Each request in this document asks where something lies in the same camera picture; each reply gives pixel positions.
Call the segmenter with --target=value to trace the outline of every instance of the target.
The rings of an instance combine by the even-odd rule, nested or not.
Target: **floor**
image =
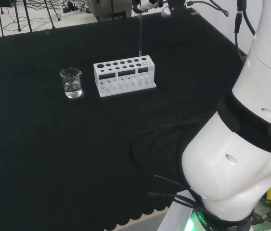
[[[74,0],[74,2],[75,4],[81,4],[83,1]],[[12,8],[3,7],[2,9],[3,9],[4,14],[1,15],[1,22],[2,22],[2,26],[4,27],[3,33],[5,36],[29,32],[29,27],[28,27],[28,23],[26,19],[26,13],[25,13],[24,5],[22,2],[19,2],[19,1],[17,2],[18,15],[19,17],[22,17],[19,19],[20,27],[22,28],[21,32],[18,31],[17,23],[13,23],[13,21],[16,19],[14,7]],[[160,11],[161,9],[152,9],[149,11],[149,13],[155,13],[155,12],[160,12]],[[46,9],[35,10],[32,8],[28,8],[28,14],[29,14],[31,27],[33,31],[52,29],[52,25],[49,20],[49,15]],[[55,12],[53,9],[50,9],[50,14],[55,15]],[[67,17],[61,17],[60,21],[57,20],[57,16],[53,16],[52,19],[53,19],[54,26],[56,28],[97,22],[96,17],[92,13],[86,13],[86,12],[80,12],[80,13],[73,14]]]

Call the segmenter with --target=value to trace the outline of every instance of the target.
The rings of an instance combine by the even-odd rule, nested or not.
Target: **black tablecloth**
[[[138,56],[138,24],[134,17],[0,38],[0,230],[111,230],[165,208],[145,192],[177,188],[138,170],[130,142],[214,111],[241,64],[200,15],[153,14],[143,18],[143,54],[155,63],[157,88],[100,99],[93,63]],[[75,100],[61,83],[66,67],[83,72]]]

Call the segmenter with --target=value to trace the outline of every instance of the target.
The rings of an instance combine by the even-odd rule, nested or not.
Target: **green light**
[[[190,218],[185,226],[184,231],[192,231],[194,228],[194,223],[192,221],[192,219]]]

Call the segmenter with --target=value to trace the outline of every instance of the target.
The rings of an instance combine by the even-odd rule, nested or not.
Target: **water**
[[[77,98],[82,95],[81,84],[77,81],[72,83],[66,83],[65,85],[65,94],[68,98]]]

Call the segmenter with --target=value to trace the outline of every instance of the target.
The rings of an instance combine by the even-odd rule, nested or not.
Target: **white wall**
[[[223,9],[230,13],[226,17],[222,12],[216,11],[210,6],[205,4],[196,3],[192,7],[198,11],[209,23],[211,23],[218,31],[225,35],[230,41],[234,43],[234,26],[237,14],[237,0],[215,0],[215,2]],[[247,15],[256,30],[261,15],[262,0],[248,0],[247,1]],[[248,53],[253,40],[253,35],[248,29],[245,21],[243,20],[238,34],[239,48]]]

